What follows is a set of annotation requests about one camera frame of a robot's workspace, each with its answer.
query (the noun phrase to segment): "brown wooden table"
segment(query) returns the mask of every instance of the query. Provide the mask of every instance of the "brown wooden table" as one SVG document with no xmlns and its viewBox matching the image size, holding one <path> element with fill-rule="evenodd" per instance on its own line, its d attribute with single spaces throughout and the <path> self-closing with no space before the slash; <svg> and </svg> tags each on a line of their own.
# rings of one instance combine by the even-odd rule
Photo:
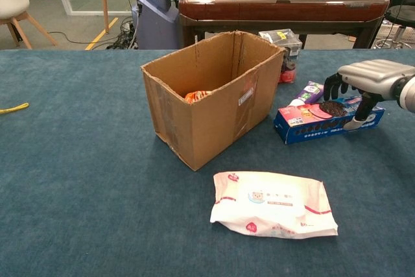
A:
<svg viewBox="0 0 415 277">
<path fill-rule="evenodd" d="M 186 46 L 204 32 L 290 28 L 307 34 L 356 37 L 354 48 L 369 48 L 389 0 L 180 0 Z"/>
</svg>

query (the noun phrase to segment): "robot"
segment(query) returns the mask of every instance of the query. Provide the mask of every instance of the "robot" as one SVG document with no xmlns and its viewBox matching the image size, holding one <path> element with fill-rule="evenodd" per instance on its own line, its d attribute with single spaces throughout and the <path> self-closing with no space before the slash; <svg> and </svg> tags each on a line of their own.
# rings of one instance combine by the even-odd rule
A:
<svg viewBox="0 0 415 277">
<path fill-rule="evenodd" d="M 415 66 L 387 60 L 370 60 L 342 66 L 324 83 L 324 100 L 337 99 L 338 89 L 346 93 L 349 85 L 362 95 L 355 117 L 345 130 L 358 129 L 378 102 L 397 101 L 404 110 L 415 113 Z"/>
<path fill-rule="evenodd" d="M 179 49 L 183 46 L 179 12 L 171 6 L 171 0 L 138 0 L 136 10 L 139 49 Z"/>
</svg>

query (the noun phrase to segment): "yellow cord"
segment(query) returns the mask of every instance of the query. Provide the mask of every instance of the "yellow cord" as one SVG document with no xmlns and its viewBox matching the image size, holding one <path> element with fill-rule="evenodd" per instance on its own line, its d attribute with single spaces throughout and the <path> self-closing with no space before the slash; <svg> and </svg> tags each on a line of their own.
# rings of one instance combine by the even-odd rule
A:
<svg viewBox="0 0 415 277">
<path fill-rule="evenodd" d="M 28 103 L 23 103 L 22 105 L 19 105 L 19 106 L 6 108 L 5 110 L 0 110 L 0 114 L 7 114 L 7 113 L 15 112 L 16 110 L 23 110 L 26 107 L 29 107 L 29 104 Z"/>
</svg>

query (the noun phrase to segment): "yellow object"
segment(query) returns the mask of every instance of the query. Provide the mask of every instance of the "yellow object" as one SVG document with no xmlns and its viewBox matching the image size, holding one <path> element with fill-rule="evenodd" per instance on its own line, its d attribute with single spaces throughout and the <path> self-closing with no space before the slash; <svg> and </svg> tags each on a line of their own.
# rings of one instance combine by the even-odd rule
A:
<svg viewBox="0 0 415 277">
<path fill-rule="evenodd" d="M 0 114 L 7 114 L 7 113 L 15 112 L 17 110 L 23 110 L 26 107 L 29 107 L 29 104 L 28 103 L 23 103 L 22 105 L 19 105 L 19 106 L 6 108 L 5 110 L 0 110 Z"/>
<path fill-rule="evenodd" d="M 111 23 L 108 25 L 109 28 L 118 21 L 118 18 L 114 18 Z M 97 36 L 95 39 L 85 48 L 85 50 L 91 50 L 91 48 L 106 34 L 105 29 Z"/>
<path fill-rule="evenodd" d="M 287 39 L 286 35 L 284 35 L 283 32 L 277 32 L 277 34 L 279 35 L 279 37 L 281 37 L 281 39 Z"/>
</svg>

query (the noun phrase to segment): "blue cereal box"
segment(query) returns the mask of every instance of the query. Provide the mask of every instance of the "blue cereal box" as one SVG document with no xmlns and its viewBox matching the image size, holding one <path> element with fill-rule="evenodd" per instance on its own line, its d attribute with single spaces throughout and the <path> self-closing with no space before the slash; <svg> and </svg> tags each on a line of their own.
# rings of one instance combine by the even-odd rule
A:
<svg viewBox="0 0 415 277">
<path fill-rule="evenodd" d="M 343 126 L 352 120 L 361 101 L 360 96 L 329 101 L 334 107 L 330 114 L 322 110 L 322 103 L 280 108 L 274 126 L 285 144 L 348 132 Z M 384 112 L 383 108 L 375 106 L 358 130 L 375 127 Z"/>
</svg>

